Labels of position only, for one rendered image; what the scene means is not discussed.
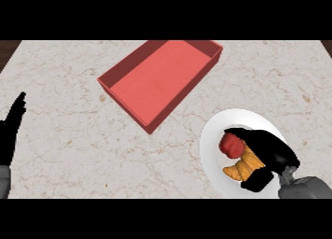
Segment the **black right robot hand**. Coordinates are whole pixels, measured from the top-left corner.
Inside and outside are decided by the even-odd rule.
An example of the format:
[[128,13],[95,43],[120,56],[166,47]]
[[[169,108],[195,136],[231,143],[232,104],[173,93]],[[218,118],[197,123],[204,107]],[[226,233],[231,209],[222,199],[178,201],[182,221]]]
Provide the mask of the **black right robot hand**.
[[243,189],[260,192],[274,178],[274,173],[281,175],[288,167],[299,168],[297,156],[285,143],[263,130],[229,128],[224,132],[232,134],[246,143],[263,164],[263,167],[256,169],[247,180],[240,183]]

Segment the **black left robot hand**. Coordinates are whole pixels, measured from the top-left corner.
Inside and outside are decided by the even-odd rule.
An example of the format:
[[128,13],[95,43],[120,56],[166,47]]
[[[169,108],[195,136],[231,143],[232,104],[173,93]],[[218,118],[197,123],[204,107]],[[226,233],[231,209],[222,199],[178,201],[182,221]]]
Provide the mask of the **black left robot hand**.
[[0,120],[0,166],[10,166],[13,159],[16,135],[26,112],[24,96],[26,94],[20,92],[10,106],[7,117]]

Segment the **orange croissant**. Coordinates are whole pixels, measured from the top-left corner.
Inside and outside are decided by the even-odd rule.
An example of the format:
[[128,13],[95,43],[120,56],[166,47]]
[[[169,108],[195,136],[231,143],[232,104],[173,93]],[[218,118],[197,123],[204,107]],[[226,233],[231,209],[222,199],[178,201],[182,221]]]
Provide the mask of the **orange croissant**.
[[222,168],[222,173],[235,181],[246,181],[253,172],[263,167],[259,157],[249,147],[244,147],[243,154],[234,165]]

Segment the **white plate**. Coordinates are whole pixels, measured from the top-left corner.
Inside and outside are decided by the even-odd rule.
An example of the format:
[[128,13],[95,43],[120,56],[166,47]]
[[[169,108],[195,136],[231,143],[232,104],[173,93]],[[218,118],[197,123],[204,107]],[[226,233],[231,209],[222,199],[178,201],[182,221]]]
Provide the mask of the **white plate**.
[[252,192],[240,187],[240,183],[224,173],[222,167],[234,162],[218,149],[218,143],[228,128],[241,127],[247,130],[269,132],[281,142],[285,142],[274,124],[254,112],[246,109],[225,109],[207,120],[198,138],[198,157],[209,181],[224,198],[229,199],[278,199],[280,177],[274,178],[260,192]]

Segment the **red cardboard box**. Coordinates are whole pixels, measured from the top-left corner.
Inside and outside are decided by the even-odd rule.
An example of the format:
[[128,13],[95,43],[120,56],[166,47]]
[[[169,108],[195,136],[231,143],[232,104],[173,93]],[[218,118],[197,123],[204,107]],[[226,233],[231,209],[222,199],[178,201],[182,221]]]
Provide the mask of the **red cardboard box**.
[[151,134],[215,66],[212,40],[148,40],[97,81],[138,126]]

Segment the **red fruit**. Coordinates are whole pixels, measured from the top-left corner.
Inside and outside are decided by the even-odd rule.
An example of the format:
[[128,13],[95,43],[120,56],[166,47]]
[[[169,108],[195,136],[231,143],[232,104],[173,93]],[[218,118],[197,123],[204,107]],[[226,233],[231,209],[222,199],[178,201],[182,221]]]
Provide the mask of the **red fruit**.
[[240,157],[244,151],[244,144],[243,141],[232,134],[226,133],[221,137],[218,148],[229,159],[235,159]]

